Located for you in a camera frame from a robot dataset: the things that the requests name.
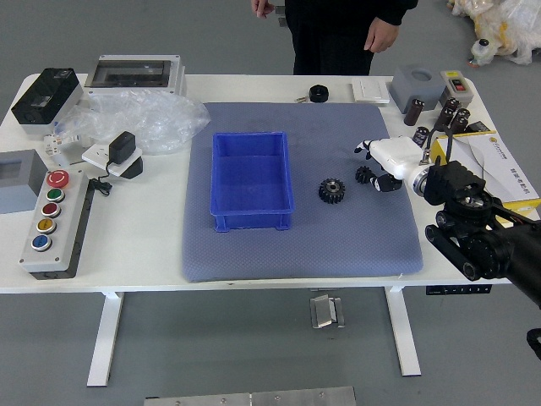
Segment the person's right hand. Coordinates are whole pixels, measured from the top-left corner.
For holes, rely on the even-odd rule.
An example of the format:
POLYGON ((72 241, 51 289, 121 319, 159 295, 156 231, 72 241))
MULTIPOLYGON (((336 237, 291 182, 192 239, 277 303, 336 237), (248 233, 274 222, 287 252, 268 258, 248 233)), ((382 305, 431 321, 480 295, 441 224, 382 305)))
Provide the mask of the person's right hand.
POLYGON ((275 11, 275 5, 268 0, 251 0, 251 9, 257 18, 266 19, 275 11))

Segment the person's left hand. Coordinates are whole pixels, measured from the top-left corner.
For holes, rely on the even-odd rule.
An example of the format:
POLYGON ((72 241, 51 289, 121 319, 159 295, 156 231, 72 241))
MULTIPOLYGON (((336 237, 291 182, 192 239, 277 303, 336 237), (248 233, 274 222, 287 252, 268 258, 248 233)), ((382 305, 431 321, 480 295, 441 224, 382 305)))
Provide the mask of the person's left hand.
POLYGON ((364 50, 372 53, 380 53, 390 48, 400 30, 399 25, 392 25, 382 19, 375 18, 369 26, 364 50))

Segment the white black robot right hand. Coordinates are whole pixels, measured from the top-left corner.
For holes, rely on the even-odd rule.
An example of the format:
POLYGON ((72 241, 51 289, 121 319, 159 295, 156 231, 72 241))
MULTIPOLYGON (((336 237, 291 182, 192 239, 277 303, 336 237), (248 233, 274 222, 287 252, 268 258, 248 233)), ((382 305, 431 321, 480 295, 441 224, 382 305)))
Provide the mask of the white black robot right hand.
POLYGON ((365 140, 354 152, 367 151, 366 158, 374 158, 385 171, 376 176, 368 167, 358 168, 355 179, 371 184, 379 192, 399 190, 403 183, 417 195, 423 196, 431 164, 421 160, 422 149, 408 137, 365 140))

